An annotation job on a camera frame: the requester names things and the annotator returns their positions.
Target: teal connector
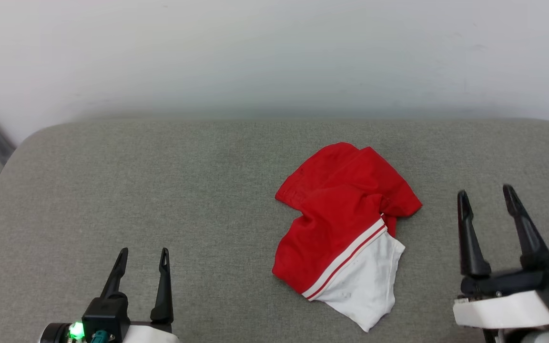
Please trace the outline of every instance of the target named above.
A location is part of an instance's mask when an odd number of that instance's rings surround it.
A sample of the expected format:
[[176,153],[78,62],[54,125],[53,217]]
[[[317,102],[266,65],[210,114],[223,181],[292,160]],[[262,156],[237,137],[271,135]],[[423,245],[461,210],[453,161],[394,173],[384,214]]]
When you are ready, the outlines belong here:
[[98,330],[92,337],[92,343],[107,343],[109,341],[109,334],[103,330]]

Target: white stripe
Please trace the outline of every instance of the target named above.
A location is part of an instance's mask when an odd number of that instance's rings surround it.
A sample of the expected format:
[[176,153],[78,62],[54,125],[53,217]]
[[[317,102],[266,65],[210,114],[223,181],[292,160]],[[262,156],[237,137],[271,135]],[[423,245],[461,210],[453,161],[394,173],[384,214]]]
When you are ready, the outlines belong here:
[[[349,256],[351,256],[351,254],[353,254],[355,249],[357,249],[357,247],[359,247],[359,245],[361,245],[361,243],[363,243],[366,239],[368,239],[368,237],[372,236],[373,233],[377,232],[377,230],[379,228],[381,228],[384,224],[385,224],[385,222],[384,222],[383,218],[381,217],[381,219],[379,219],[376,223],[374,223],[372,226],[370,226],[368,228],[368,230],[365,230],[362,234],[360,234],[357,238],[355,238],[355,240],[340,255],[338,255],[332,261],[332,263],[329,264],[329,266],[325,269],[325,271],[323,271],[321,276],[319,276],[317,281],[309,289],[307,289],[304,293],[302,293],[302,295],[306,298],[306,297],[311,296],[318,289],[320,289],[321,286],[327,281],[329,276],[338,268],[338,266],[342,262],[344,262],[345,259],[349,258]],[[378,234],[375,234],[374,237],[372,237],[370,239],[370,241],[366,242],[359,250],[357,250],[357,252],[355,252],[355,255],[357,256],[357,254],[359,254],[365,247],[367,247],[372,241],[374,241],[374,239],[381,236],[384,232],[387,232],[387,228],[383,228],[381,230],[381,232],[379,232]],[[336,278],[336,276],[333,276],[329,280],[329,282],[331,282],[334,278]]]

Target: red fabric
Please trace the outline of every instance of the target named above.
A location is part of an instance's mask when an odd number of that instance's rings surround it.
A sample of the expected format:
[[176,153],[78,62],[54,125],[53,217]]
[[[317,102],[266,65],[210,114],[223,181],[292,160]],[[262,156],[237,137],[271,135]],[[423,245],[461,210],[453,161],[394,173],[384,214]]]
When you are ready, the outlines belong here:
[[298,293],[357,236],[381,218],[395,236],[397,217],[418,211],[410,186],[372,148],[328,145],[307,159],[275,198],[302,212],[281,239],[273,273]]

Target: green led light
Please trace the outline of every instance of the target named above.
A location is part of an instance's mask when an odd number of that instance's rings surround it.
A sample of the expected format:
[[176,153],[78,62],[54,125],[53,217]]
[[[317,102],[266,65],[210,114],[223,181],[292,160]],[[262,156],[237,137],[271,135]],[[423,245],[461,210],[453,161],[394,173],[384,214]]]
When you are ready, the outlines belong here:
[[81,341],[83,338],[83,324],[82,322],[75,322],[69,326],[69,337]]

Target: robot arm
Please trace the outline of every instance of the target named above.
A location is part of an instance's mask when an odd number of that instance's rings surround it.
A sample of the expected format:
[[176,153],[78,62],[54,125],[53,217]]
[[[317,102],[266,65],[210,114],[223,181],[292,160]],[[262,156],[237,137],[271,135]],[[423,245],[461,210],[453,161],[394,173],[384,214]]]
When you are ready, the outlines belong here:
[[179,343],[172,334],[173,297],[168,250],[162,249],[161,273],[150,322],[131,322],[128,298],[120,292],[120,279],[126,271],[128,248],[120,251],[103,291],[90,302],[82,322],[51,323],[39,343]]
[[491,272],[471,223],[469,198],[460,191],[457,211],[464,278],[453,313],[458,325],[482,328],[488,342],[524,342],[522,339],[536,335],[531,331],[549,334],[549,249],[514,188],[504,185],[503,194],[508,213],[516,222],[522,268]]

